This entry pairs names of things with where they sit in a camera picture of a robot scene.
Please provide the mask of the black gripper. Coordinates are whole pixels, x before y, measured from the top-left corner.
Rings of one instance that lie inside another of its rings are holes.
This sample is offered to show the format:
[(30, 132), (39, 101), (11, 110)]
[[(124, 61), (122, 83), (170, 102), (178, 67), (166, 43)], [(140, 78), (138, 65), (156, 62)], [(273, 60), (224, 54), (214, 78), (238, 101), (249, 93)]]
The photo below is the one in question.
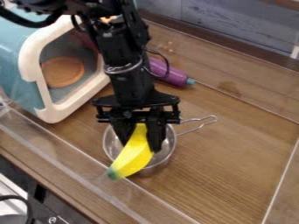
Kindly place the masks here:
[(97, 121), (110, 123), (122, 145), (133, 134), (136, 123), (145, 123), (146, 141), (153, 153), (161, 150), (165, 124), (180, 122), (177, 96), (158, 92), (140, 59), (125, 66), (104, 65), (113, 94), (92, 101)]

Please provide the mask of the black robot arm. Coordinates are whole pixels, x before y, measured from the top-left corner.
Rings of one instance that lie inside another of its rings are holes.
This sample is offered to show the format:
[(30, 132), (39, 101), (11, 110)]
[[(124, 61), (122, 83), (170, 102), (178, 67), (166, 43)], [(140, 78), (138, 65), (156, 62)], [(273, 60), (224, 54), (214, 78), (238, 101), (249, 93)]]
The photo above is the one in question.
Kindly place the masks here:
[(27, 28), (42, 28), (68, 15), (77, 31), (88, 34), (104, 60), (113, 94), (97, 98), (97, 120), (109, 123), (122, 144), (138, 123), (145, 125), (149, 149), (157, 152), (165, 125), (180, 121), (177, 96), (158, 92), (150, 78), (148, 25), (133, 0), (9, 0), (26, 12), (43, 15), (33, 22), (0, 6), (0, 17)]

